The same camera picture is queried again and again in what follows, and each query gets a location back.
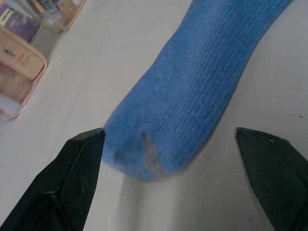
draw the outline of white tabletop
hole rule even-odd
[[[65,141],[102,127],[177,29],[191,0],[88,0],[15,121],[0,121],[0,224]],[[272,230],[250,193],[236,127],[308,157],[308,1],[294,0],[252,53],[191,164],[144,182],[101,164],[85,231]]]

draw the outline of textured rubber pad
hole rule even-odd
[[[287,141],[237,128],[251,187],[276,231],[308,231],[308,161]]]

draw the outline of blue sock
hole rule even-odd
[[[103,160],[153,179],[206,141],[263,33],[291,0],[193,0],[178,30],[105,124]]]

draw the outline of ribbed knit fabric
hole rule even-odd
[[[291,0],[193,0],[178,30],[105,124],[103,160],[153,179],[206,141],[263,33]]]

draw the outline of worn patch on sock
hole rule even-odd
[[[143,164],[155,176],[161,177],[166,175],[166,170],[161,166],[158,160],[158,152],[148,136],[143,136]]]

